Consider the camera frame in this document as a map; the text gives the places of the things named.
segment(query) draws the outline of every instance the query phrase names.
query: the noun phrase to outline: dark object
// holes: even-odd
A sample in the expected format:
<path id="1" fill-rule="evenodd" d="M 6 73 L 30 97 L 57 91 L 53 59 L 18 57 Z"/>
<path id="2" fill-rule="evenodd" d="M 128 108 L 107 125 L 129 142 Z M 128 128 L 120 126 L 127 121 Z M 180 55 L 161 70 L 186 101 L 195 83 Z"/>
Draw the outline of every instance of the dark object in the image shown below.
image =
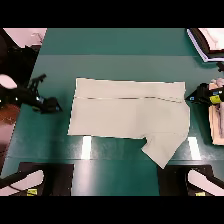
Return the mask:
<path id="1" fill-rule="evenodd" d="M 37 189 L 37 196 L 70 196 L 74 164 L 49 164 L 49 163 L 26 163 L 19 164 L 18 172 L 0 181 L 0 188 L 5 186 L 5 182 L 12 184 L 28 174 L 38 170 L 43 170 L 44 180 L 42 184 L 32 187 Z M 27 190 L 20 191 L 13 196 L 27 196 Z"/>
<path id="2" fill-rule="evenodd" d="M 2 104 L 10 103 L 20 106 L 20 104 L 28 104 L 33 107 L 35 111 L 41 113 L 54 113 L 62 111 L 57 99 L 55 97 L 44 98 L 39 95 L 38 85 L 43 82 L 47 76 L 45 74 L 34 78 L 30 81 L 28 87 L 17 85 L 17 88 L 7 89 L 0 84 L 0 99 Z"/>
<path id="3" fill-rule="evenodd" d="M 224 72 L 224 64 L 222 64 L 222 62 L 219 61 L 216 63 L 216 65 L 219 67 L 219 72 Z"/>
<path id="4" fill-rule="evenodd" d="M 224 102 L 224 87 L 209 90 L 209 85 L 202 83 L 186 100 L 191 103 L 207 104 L 208 106 Z"/>
<path id="5" fill-rule="evenodd" d="M 196 196 L 204 192 L 187 181 L 188 172 L 194 169 L 207 177 L 214 178 L 211 165 L 167 165 L 158 166 L 159 193 L 161 196 Z"/>

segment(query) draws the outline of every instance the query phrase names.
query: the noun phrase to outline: green table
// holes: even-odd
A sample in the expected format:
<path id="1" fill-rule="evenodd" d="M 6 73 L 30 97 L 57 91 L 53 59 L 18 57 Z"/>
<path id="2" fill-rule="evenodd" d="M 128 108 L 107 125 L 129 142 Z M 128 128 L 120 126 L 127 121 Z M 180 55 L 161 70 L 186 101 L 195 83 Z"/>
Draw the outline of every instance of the green table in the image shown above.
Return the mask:
<path id="1" fill-rule="evenodd" d="M 201 82 L 220 77 L 205 64 L 180 29 L 48 29 L 32 77 L 47 74 L 43 96 L 55 96 L 63 113 L 41 115 L 23 105 L 1 176 L 20 162 L 74 163 L 72 195 L 158 195 L 156 164 L 141 151 L 145 140 L 92 137 L 90 160 L 82 160 L 82 136 L 67 136 L 77 77 L 185 81 L 186 95 Z M 208 111 L 189 105 L 189 137 L 201 160 L 192 160 L 188 140 L 169 164 L 211 164 L 224 180 L 224 148 L 212 145 Z"/>

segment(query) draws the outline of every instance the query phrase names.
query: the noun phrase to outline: yellow label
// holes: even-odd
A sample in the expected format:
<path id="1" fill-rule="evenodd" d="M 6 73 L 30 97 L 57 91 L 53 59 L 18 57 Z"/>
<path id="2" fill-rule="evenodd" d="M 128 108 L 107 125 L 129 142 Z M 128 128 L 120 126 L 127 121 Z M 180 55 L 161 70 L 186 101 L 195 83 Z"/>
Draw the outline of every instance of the yellow label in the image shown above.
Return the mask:
<path id="1" fill-rule="evenodd" d="M 27 196 L 34 196 L 37 195 L 37 189 L 28 189 Z"/>
<path id="2" fill-rule="evenodd" d="M 220 97 L 219 95 L 216 95 L 216 96 L 210 96 L 210 100 L 213 104 L 216 104 L 216 103 L 221 103 L 222 101 L 220 100 Z"/>
<path id="3" fill-rule="evenodd" d="M 198 192 L 198 193 L 195 193 L 196 196 L 205 196 L 205 192 Z"/>

